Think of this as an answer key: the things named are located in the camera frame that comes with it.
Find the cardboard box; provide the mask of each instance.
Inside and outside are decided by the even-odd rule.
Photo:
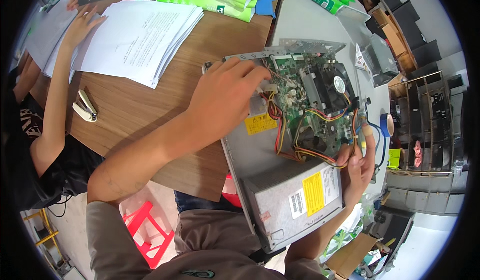
[[[365,8],[366,11],[369,11],[370,9],[374,8],[375,5],[370,0],[363,0],[363,7]]]
[[[395,22],[393,22],[393,19],[392,19],[392,16],[391,16],[391,15],[388,16],[388,24],[392,26],[393,31],[395,31],[395,33],[396,33],[397,35],[400,35],[400,31],[399,31],[399,29],[397,28],[397,26],[395,25]]]
[[[392,28],[392,25],[386,24],[383,27],[381,27],[381,29],[387,36],[388,42],[392,46],[393,53],[395,54],[396,57],[398,57],[399,55],[407,51],[402,41],[400,40],[399,36],[397,35],[397,32],[394,30],[394,28]]]
[[[377,20],[378,25],[380,27],[383,27],[387,25],[390,21],[390,18],[385,14],[385,11],[383,11],[381,8],[378,8],[374,10],[371,15]]]
[[[353,241],[333,253],[326,265],[335,272],[337,279],[348,279],[376,241],[375,237],[360,233]]]
[[[413,64],[413,60],[411,59],[408,52],[405,52],[402,55],[398,56],[397,59],[398,59],[398,63],[403,68],[406,75],[416,70],[415,65]]]
[[[390,82],[388,82],[388,90],[392,92],[394,97],[402,98],[407,96],[407,90],[405,88],[405,84],[391,87],[393,85],[396,85],[405,81],[408,81],[407,77],[399,73],[392,80],[390,80]]]

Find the hand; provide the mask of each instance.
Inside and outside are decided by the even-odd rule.
[[[336,160],[337,165],[344,165],[348,161],[348,165],[341,171],[341,180],[343,200],[349,209],[352,209],[362,198],[375,169],[375,139],[372,128],[364,123],[362,132],[367,144],[365,157],[362,157],[362,152],[356,145],[355,154],[349,159],[352,146],[343,144]]]
[[[249,100],[263,79],[271,75],[253,61],[232,57],[215,62],[200,77],[184,112],[194,122],[198,138],[207,146],[230,133],[248,115]]]
[[[93,27],[99,25],[107,18],[106,16],[102,16],[101,18],[89,23],[93,15],[97,12],[97,6],[93,7],[92,11],[85,14],[88,10],[88,7],[88,5],[85,6],[72,21],[67,29],[65,37],[63,38],[61,47],[68,47],[71,50],[75,49],[75,47],[87,36],[88,32],[90,32]]]
[[[78,8],[78,0],[69,0],[67,4],[67,10],[72,11]]]

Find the shelf rack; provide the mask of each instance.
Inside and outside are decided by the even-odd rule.
[[[435,82],[432,82],[432,83],[428,83],[427,79],[429,77],[432,77],[432,76],[440,76],[440,85],[441,87],[439,88],[434,88],[434,89],[430,89],[429,86],[435,84],[435,83],[438,83],[438,81],[435,81]],[[408,81],[405,81],[405,82],[402,82],[402,83],[398,83],[396,85],[392,85],[389,87],[389,90],[395,88],[395,87],[398,87],[400,85],[404,85],[405,86],[405,91],[407,92],[406,93],[406,99],[407,99],[407,104],[408,104],[408,122],[410,123],[411,122],[411,109],[410,109],[410,96],[408,94],[408,85],[409,84],[413,84],[415,83],[415,81],[418,81],[418,80],[423,80],[423,84],[425,85],[425,93],[422,94],[422,95],[426,95],[427,96],[427,99],[428,99],[428,112],[429,112],[429,127],[430,127],[430,130],[429,130],[429,134],[430,134],[430,158],[429,158],[429,163],[428,163],[428,168],[427,169],[423,169],[424,165],[424,156],[425,156],[425,139],[424,139],[424,136],[425,136],[425,131],[422,130],[422,139],[423,139],[423,148],[422,148],[422,169],[421,170],[418,170],[418,169],[411,169],[410,166],[409,166],[409,156],[406,156],[406,160],[405,160],[405,168],[404,169],[391,169],[391,168],[387,168],[387,171],[389,173],[392,173],[394,175],[403,175],[403,176],[415,176],[415,177],[436,177],[436,178],[447,178],[450,174],[452,174],[452,167],[453,167],[453,158],[454,158],[454,147],[453,147],[453,142],[454,142],[454,133],[453,133],[453,116],[452,116],[452,107],[451,107],[451,104],[450,104],[450,90],[448,88],[448,83],[446,81],[446,79],[444,78],[443,76],[443,73],[442,71],[438,71],[438,72],[434,72],[434,73],[429,73],[429,74],[426,74],[424,76],[421,76],[421,77],[418,77],[418,78],[415,78],[415,79],[412,79],[412,80],[408,80]],[[434,112],[433,112],[433,107],[432,107],[432,93],[435,92],[435,91],[440,91],[441,93],[443,93],[443,96],[444,96],[444,102],[445,102],[445,111],[446,111],[446,115],[447,115],[447,118],[448,118],[448,126],[449,126],[449,134],[448,134],[448,137],[449,137],[449,144],[448,145],[444,145],[444,148],[450,148],[450,162],[448,164],[448,166],[446,167],[446,169],[444,169],[445,167],[443,167],[441,170],[434,170],[434,168],[432,167],[432,161],[433,161],[433,157],[434,157],[434,153],[433,153],[433,149],[434,149]],[[407,127],[407,131],[408,131],[408,152],[411,151],[411,143],[412,143],[412,136],[411,136],[411,133],[410,133],[410,127]]]

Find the red plastic stool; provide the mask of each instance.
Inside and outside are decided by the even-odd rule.
[[[143,255],[143,258],[148,262],[148,265],[150,266],[151,269],[155,269],[157,265],[160,262],[160,259],[162,258],[163,254],[165,253],[165,250],[169,246],[170,242],[173,239],[173,236],[175,235],[174,231],[170,231],[170,233],[167,235],[165,231],[158,225],[158,223],[153,219],[153,217],[150,215],[150,210],[152,209],[153,205],[150,202],[145,202],[139,210],[133,212],[130,215],[123,215],[123,221],[127,221],[130,217],[133,216],[131,221],[127,224],[128,231],[130,232],[130,235],[133,237],[135,233],[137,233],[138,229],[140,228],[140,225],[145,221],[145,219],[148,219],[150,223],[155,227],[155,229],[158,230],[158,232],[164,237],[164,241],[161,245],[152,247],[151,244],[147,242],[143,242],[142,245],[138,245],[138,243],[135,241],[135,244],[137,245],[138,250],[140,253]],[[153,250],[158,249],[157,253],[153,258],[150,258],[147,253]]]
[[[231,173],[228,173],[226,175],[222,195],[228,202],[232,203],[233,206],[242,208],[242,204],[240,203],[237,190],[235,189],[235,184],[233,183],[233,178]]]

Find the gray shirt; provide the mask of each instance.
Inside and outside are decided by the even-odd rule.
[[[249,255],[260,249],[242,214],[209,209],[183,211],[175,231],[177,256],[151,270],[138,251],[120,212],[104,202],[86,209],[90,268],[95,279],[146,280],[322,280],[315,260],[285,266],[285,275],[258,266]]]

